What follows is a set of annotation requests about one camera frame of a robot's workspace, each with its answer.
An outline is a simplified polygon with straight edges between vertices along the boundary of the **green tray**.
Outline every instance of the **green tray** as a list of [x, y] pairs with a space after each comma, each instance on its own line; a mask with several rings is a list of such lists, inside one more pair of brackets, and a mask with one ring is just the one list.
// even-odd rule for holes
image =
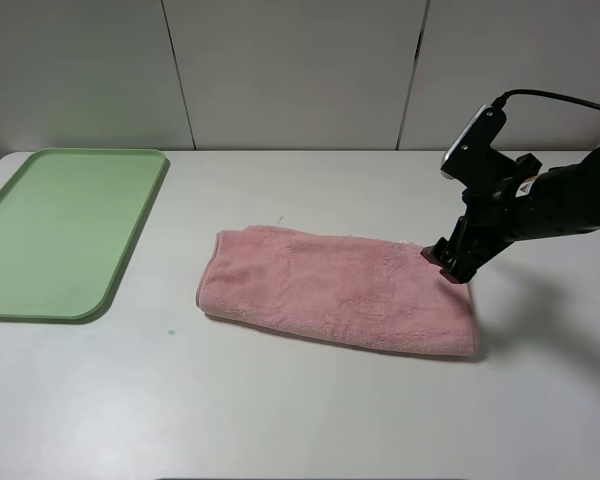
[[31, 155], [0, 190], [0, 321], [97, 318], [168, 164], [157, 150]]

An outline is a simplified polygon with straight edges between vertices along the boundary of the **folded towel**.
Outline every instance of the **folded towel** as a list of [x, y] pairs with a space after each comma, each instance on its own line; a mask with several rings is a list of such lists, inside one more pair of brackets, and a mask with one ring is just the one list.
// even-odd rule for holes
[[445, 280], [421, 248], [278, 227], [224, 230], [196, 303], [211, 316], [330, 342], [472, 355], [468, 288]]

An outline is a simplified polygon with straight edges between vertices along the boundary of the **black cable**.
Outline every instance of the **black cable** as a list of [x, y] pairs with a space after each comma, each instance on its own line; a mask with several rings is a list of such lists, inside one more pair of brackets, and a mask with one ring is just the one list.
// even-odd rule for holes
[[576, 105], [581, 105], [583, 107], [592, 108], [593, 110], [600, 111], [600, 104], [590, 102], [588, 100], [583, 100], [581, 98], [570, 97], [568, 95], [561, 95], [559, 93], [553, 92], [545, 92], [544, 90], [528, 90], [528, 89], [519, 89], [519, 90], [509, 90], [508, 92], [503, 93], [498, 98], [493, 101], [492, 106], [497, 109], [502, 109], [509, 97], [514, 95], [533, 95], [535, 97], [545, 97], [552, 98], [553, 100], [561, 100], [567, 103], [575, 103]]

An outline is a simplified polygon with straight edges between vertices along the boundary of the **white table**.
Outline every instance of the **white table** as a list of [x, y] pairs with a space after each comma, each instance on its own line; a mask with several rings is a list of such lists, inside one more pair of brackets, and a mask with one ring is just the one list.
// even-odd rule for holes
[[[600, 478], [600, 232], [521, 242], [479, 272], [480, 363], [325, 346], [195, 307], [215, 233], [431, 244], [463, 213], [441, 153], [167, 156], [108, 313], [0, 323], [0, 480]], [[26, 157], [0, 161], [0, 186]]]

